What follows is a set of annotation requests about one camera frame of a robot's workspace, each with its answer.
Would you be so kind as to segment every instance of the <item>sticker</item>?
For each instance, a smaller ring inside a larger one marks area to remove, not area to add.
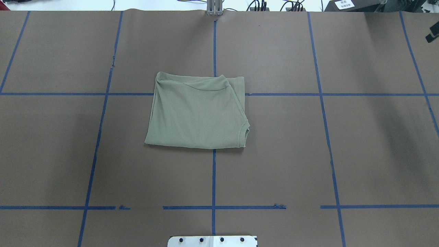
[[[337,5],[338,9],[348,9],[355,7],[355,5],[352,3],[351,0],[341,0],[338,2],[335,2],[335,5]]]

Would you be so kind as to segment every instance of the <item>folded t-shirt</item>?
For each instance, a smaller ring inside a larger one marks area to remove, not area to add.
[[[245,147],[244,78],[159,72],[145,143],[200,149]]]

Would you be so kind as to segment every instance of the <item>green fabric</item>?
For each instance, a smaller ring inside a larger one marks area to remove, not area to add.
[[[245,147],[244,78],[157,74],[145,143],[200,149]]]

